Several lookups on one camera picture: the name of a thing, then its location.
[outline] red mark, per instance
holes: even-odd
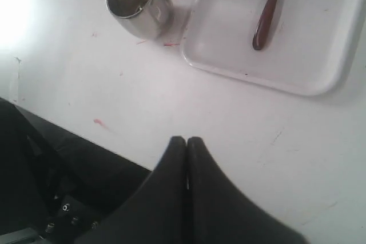
[[[164,47],[179,46],[180,43],[164,43]]]
[[[108,129],[108,127],[100,119],[94,119],[94,123],[101,125],[104,129]]]

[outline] table surface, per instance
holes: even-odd
[[[203,137],[240,190],[311,243],[364,243],[366,47],[334,91],[306,98],[191,68],[164,46],[179,36],[132,37],[105,0],[0,3],[0,97],[150,169],[171,136]]]

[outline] spoon handle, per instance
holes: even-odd
[[[275,14],[276,5],[277,0],[267,0],[262,15],[259,19],[257,30],[253,38],[253,48],[257,51],[262,50],[267,42],[270,25],[272,24],[273,15]]]

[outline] metal cup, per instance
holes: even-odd
[[[107,0],[115,19],[142,39],[157,38],[173,22],[172,0]]]

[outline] white tray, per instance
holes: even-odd
[[[267,47],[252,39],[267,0],[196,0],[181,51],[194,67],[301,95],[332,88],[364,0],[279,0]]]

